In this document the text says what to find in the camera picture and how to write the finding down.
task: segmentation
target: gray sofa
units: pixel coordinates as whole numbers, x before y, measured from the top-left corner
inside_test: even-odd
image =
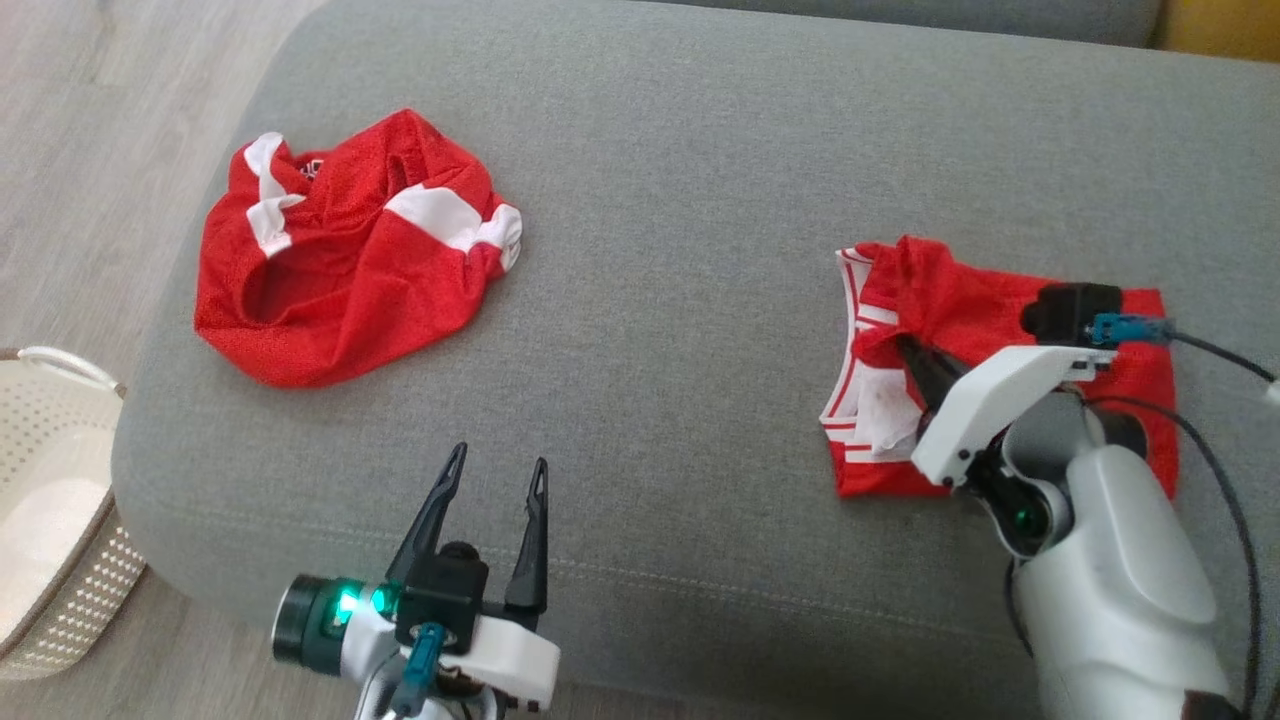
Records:
[[[138,547],[256,625],[297,573],[379,578],[466,439],[445,538],[494,578],[532,461],[550,462],[543,629],[568,679],[1034,716],[989,521],[836,497],[817,421],[845,340],[833,252],[910,232],[975,265],[1157,286],[1184,328],[1280,365],[1280,68],[649,3],[339,0],[280,50],[228,156],[270,129],[328,147],[403,106],[525,214],[476,320],[337,387],[261,387],[191,329],[196,219],[120,420]],[[220,172],[206,206],[224,188]],[[1253,520],[1274,619],[1280,414],[1230,366],[1175,365]],[[1183,468],[1238,688],[1239,550],[1189,446]]]

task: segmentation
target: wooden floor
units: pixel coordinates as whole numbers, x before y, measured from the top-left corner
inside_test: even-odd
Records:
[[[132,380],[173,238],[266,61],[321,3],[0,0],[0,347],[54,345]],[[0,684],[0,716],[325,720],[353,698],[148,573],[79,665]],[[550,715],[742,716],[585,688]]]

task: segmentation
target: red garment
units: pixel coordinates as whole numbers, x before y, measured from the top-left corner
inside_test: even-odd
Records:
[[[484,165],[412,110],[297,158],[270,132],[205,222],[196,332],[262,383],[338,383],[462,328],[520,233]]]
[[[946,488],[929,484],[910,464],[914,436],[896,441],[890,434],[888,445],[876,447],[867,441],[873,433],[859,427],[869,421],[868,410],[879,414],[874,420],[879,424],[910,423],[896,398],[881,402],[900,392],[906,397],[902,360],[893,338],[913,334],[977,366],[1002,347],[1036,343],[1021,329],[1021,311],[1053,281],[969,268],[956,263],[945,245],[910,236],[892,247],[864,243],[838,255],[850,311],[849,346],[840,384],[822,415],[836,466],[836,489],[841,496],[947,495]],[[1124,313],[1164,316],[1160,291],[1124,291]],[[1126,343],[1111,372],[1084,383],[1082,389],[1085,397],[1121,395],[1171,409],[1175,396],[1169,350]],[[868,407],[860,409],[859,404]],[[1148,462],[1172,497],[1178,480],[1175,425],[1147,410],[1126,406],[1124,411],[1138,416],[1146,428]]]

